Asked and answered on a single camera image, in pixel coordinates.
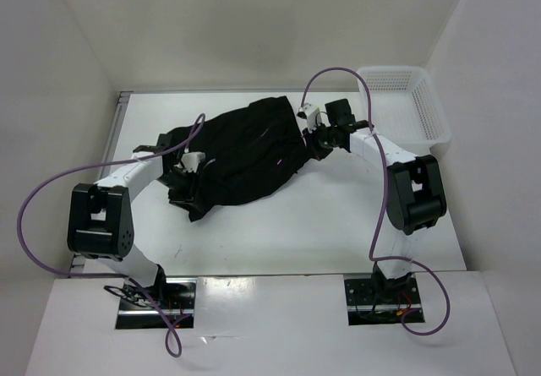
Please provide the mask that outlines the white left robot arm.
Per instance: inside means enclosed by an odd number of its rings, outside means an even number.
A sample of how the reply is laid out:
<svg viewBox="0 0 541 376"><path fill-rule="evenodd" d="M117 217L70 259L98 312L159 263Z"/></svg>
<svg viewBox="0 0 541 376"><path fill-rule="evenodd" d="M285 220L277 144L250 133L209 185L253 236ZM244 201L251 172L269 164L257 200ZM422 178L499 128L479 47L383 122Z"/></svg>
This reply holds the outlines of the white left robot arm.
<svg viewBox="0 0 541 376"><path fill-rule="evenodd" d="M153 182L179 195L182 204L192 204L206 162L204 152L174 145L170 134L162 134L157 144L135 148L129 163L108 176L76 185L68 218L69 250L137 281L139 299L150 308L161 307L169 296L165 270L134 245L131 204Z"/></svg>

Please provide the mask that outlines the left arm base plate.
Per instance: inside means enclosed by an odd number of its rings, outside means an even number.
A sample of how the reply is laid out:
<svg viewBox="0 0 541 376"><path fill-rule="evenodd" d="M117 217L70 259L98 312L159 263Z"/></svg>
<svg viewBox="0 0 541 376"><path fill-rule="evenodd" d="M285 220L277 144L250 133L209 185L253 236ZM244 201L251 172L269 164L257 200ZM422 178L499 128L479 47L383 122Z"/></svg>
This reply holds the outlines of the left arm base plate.
<svg viewBox="0 0 541 376"><path fill-rule="evenodd" d="M194 305L196 298L196 278L169 277L164 297L156 297L156 302L174 324L176 329L194 327ZM104 286L104 290L119 298L117 311L117 330L165 329L160 314L154 306L132 284Z"/></svg>

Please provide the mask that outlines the black shorts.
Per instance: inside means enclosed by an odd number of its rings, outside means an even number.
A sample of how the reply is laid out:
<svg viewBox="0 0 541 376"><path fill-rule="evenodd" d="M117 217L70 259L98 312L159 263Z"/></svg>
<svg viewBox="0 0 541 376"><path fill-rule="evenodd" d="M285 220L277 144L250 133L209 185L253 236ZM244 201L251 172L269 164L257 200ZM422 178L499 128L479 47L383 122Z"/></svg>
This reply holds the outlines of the black shorts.
<svg viewBox="0 0 541 376"><path fill-rule="evenodd" d="M267 97L204 122L189 143L206 154L189 220L213 207L237 206L273 194L311 158L285 96Z"/></svg>

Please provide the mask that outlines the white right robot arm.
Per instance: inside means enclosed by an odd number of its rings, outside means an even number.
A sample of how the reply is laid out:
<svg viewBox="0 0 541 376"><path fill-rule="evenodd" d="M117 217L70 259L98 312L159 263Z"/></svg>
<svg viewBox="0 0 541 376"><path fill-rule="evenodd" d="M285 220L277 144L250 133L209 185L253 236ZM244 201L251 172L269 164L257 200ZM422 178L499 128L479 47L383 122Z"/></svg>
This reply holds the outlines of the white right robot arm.
<svg viewBox="0 0 541 376"><path fill-rule="evenodd" d="M438 161L416 155L375 132L366 120L357 120L348 100L332 101L321 111L305 103L297 116L306 122L303 138L319 160L340 148L360 157L384 173L384 222L393 227L393 238L383 242L384 252L374 263L371 293L379 302L390 302L407 286L420 243L447 210Z"/></svg>

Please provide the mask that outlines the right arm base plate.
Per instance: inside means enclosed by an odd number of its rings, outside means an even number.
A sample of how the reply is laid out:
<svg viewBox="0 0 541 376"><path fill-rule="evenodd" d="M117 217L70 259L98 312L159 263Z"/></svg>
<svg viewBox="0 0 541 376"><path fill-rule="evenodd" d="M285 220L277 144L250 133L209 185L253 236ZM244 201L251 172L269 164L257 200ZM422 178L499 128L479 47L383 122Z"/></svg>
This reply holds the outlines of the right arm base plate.
<svg viewBox="0 0 541 376"><path fill-rule="evenodd" d="M351 275L344 278L347 318L350 326L424 323L418 284L410 275L399 286L384 290L376 285L374 275Z"/></svg>

